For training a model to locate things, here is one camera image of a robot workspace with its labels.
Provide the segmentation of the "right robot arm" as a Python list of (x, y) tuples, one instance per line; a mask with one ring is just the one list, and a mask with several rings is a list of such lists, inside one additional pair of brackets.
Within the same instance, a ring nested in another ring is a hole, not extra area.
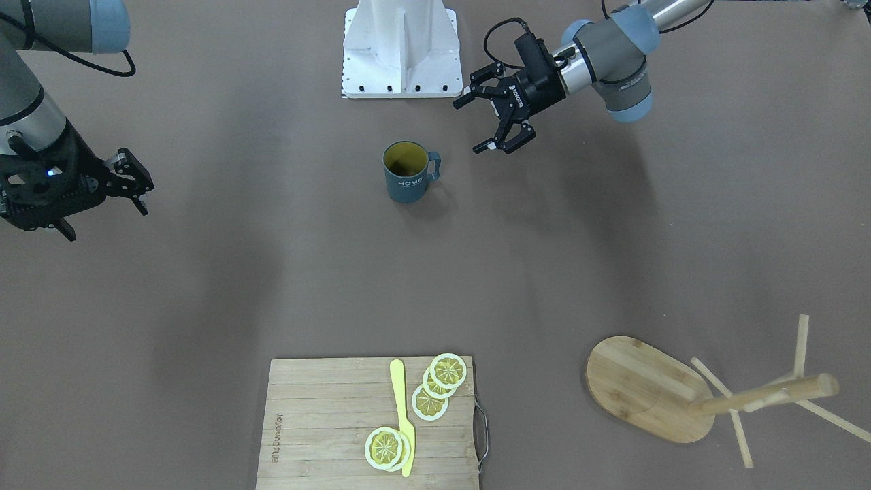
[(146, 167), (128, 148), (99, 157), (26, 60), (28, 52), (53, 52), (101, 74), (134, 76), (127, 4), (3, 1), (1, 12), (3, 220), (75, 241), (69, 217), (106, 199), (128, 199), (149, 214), (146, 195), (155, 183)]

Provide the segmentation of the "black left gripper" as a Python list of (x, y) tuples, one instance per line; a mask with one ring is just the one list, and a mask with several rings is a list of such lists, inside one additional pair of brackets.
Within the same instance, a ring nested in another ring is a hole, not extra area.
[(454, 108), (460, 109), (482, 97), (495, 106), (501, 120), (510, 121), (505, 127), (498, 127), (493, 137), (473, 146), (473, 153), (489, 150), (510, 154), (522, 148), (536, 137), (534, 127), (523, 120), (566, 98), (557, 63), (544, 40), (523, 34), (514, 41), (514, 47), (519, 51), (523, 68), (507, 77), (503, 62), (477, 69), (470, 75), (467, 88), (453, 102)]

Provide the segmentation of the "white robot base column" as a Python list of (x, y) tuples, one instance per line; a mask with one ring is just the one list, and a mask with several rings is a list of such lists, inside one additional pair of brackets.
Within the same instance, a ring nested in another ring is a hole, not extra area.
[(361, 1), (344, 16), (348, 99), (458, 97), (457, 14), (442, 1)]

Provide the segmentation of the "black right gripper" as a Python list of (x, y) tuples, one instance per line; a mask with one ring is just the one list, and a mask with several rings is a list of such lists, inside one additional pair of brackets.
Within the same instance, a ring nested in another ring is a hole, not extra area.
[(142, 215), (149, 214), (144, 196), (154, 189), (149, 171), (128, 148), (111, 159), (97, 158), (74, 129), (37, 151), (22, 131), (4, 136), (10, 154), (2, 161), (2, 218), (24, 231), (51, 227), (75, 242), (77, 233), (65, 220), (103, 203), (107, 197), (130, 199)]

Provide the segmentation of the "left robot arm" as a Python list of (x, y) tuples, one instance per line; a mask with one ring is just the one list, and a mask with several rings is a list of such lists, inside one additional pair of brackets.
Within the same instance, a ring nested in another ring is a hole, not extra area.
[(556, 50), (549, 50), (523, 19), (515, 18), (523, 28), (514, 41), (521, 64), (492, 58), (491, 64), (471, 73), (469, 86), (453, 102), (454, 108), (462, 108), (474, 99), (487, 99), (497, 115), (495, 134), (473, 151), (516, 151), (536, 136), (532, 116), (587, 87), (604, 100), (613, 120), (640, 120), (653, 103), (648, 56), (663, 34), (700, 19), (710, 7), (710, 1), (634, 1), (600, 22), (576, 20)]

